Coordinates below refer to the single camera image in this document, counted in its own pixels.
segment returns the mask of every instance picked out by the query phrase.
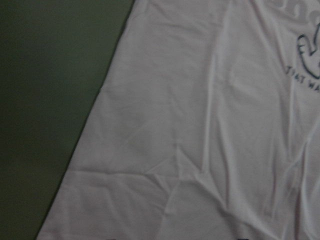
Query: green surface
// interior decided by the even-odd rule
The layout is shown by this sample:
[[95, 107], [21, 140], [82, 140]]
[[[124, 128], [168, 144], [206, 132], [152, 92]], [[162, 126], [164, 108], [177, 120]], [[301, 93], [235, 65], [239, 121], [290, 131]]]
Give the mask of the green surface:
[[132, 4], [1, 1], [0, 240], [36, 237]]

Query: black outline drawing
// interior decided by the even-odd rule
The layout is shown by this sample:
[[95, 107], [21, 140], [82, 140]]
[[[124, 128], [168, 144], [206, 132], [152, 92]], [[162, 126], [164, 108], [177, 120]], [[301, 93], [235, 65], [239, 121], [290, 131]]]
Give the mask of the black outline drawing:
[[305, 35], [305, 34], [302, 34], [300, 35], [296, 42], [296, 46], [297, 46], [297, 50], [298, 50], [298, 53], [299, 53], [299, 57], [301, 59], [301, 62], [302, 62], [302, 65], [304, 67], [304, 69], [306, 70], [306, 72], [308, 74], [310, 74], [312, 77], [314, 77], [315, 79], [320, 79], [320, 61], [318, 63], [318, 67], [319, 67], [319, 73], [316, 74], [314, 73], [312, 70], [310, 70], [310, 68], [307, 66], [306, 64], [306, 61], [305, 61], [305, 52], [303, 50], [301, 50], [302, 47], [304, 47], [305, 45], [304, 44], [300, 44], [299, 42], [301, 42], [301, 39], [305, 39], [306, 43], [307, 43], [307, 50], [309, 53], [307, 53], [308, 57], [312, 57], [317, 51], [318, 51], [318, 34], [319, 34], [319, 29], [320, 29], [320, 23], [318, 23], [318, 25], [316, 26], [316, 30], [315, 30], [315, 33], [314, 33], [314, 36], [313, 36], [313, 47], [314, 47], [314, 50], [312, 50], [312, 44], [310, 43], [310, 40], [309, 38]]

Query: printed graphic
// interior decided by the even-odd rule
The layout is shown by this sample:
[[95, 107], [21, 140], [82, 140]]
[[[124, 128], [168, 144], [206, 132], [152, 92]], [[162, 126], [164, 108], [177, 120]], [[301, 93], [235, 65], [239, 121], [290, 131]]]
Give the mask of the printed graphic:
[[320, 94], [320, 83], [317, 80], [311, 80], [307, 78], [305, 75], [296, 71], [296, 69], [292, 66], [286, 66], [285, 74], [291, 77], [293, 81], [307, 87], [314, 92]]
[[318, 51], [319, 28], [320, 23], [316, 26], [312, 41], [310, 41], [305, 34], [297, 38], [297, 50], [304, 70], [318, 80], [320, 79], [320, 51]]

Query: white t-shirt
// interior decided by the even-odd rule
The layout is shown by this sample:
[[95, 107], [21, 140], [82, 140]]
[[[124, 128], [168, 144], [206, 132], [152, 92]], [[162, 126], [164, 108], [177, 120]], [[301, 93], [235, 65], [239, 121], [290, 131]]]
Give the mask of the white t-shirt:
[[37, 239], [319, 240], [319, 23], [136, 0]]

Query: t-shirt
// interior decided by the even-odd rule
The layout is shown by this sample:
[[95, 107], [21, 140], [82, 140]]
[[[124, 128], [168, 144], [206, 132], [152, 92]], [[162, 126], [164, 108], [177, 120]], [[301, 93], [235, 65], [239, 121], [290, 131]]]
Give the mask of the t-shirt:
[[136, 0], [38, 240], [319, 240], [320, 1]]

